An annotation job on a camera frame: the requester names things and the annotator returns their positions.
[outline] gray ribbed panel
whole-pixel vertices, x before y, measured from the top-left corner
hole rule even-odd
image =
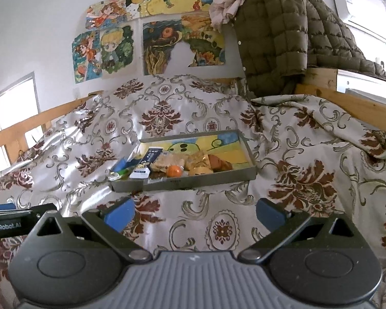
[[[162,252],[129,268],[112,292],[80,309],[314,309],[281,293],[258,266],[228,252]],[[369,303],[350,309],[374,309]],[[37,309],[23,304],[20,309]]]

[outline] wooden headboard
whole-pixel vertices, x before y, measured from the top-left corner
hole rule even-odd
[[[234,80],[234,78],[212,80],[215,82],[229,83]],[[28,146],[24,136],[27,131],[38,126],[42,126],[43,131],[46,131],[51,127],[52,120],[68,114],[80,104],[101,92],[102,91],[90,93],[89,96],[85,98],[46,110],[0,131],[0,147],[4,145],[10,163],[14,163],[19,158],[21,152],[27,151]],[[353,117],[386,131],[386,105],[313,85],[297,85],[295,94],[308,94],[327,99],[343,108]]]

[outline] damask pattern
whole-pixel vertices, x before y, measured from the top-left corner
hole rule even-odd
[[[373,301],[386,309],[386,133],[367,130],[314,96],[249,103],[235,86],[190,75],[130,80],[62,117],[20,162],[0,173],[0,203],[54,203],[63,216],[107,208],[124,196],[109,189],[109,169],[140,139],[229,129],[243,132],[258,166],[256,180],[132,193],[136,213],[123,234],[153,254],[237,255],[269,234],[256,218],[261,197],[314,216],[344,210],[380,258],[384,276]],[[0,244],[0,261],[6,261],[0,265],[0,299],[5,266],[16,252],[6,249],[12,245],[16,241]]]

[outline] open shallow box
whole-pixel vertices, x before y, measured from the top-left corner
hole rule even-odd
[[[167,151],[185,152],[190,155],[197,151],[204,151],[230,162],[233,170],[178,178],[119,179],[110,183],[114,192],[189,189],[254,180],[257,175],[253,155],[239,130],[143,139],[138,145],[139,157],[142,157],[149,147],[163,147]]]

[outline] olive green quilted jacket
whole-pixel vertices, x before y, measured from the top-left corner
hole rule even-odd
[[[349,28],[322,0],[246,0],[234,21],[249,90],[291,94],[307,67],[328,67],[386,80],[365,59]]]

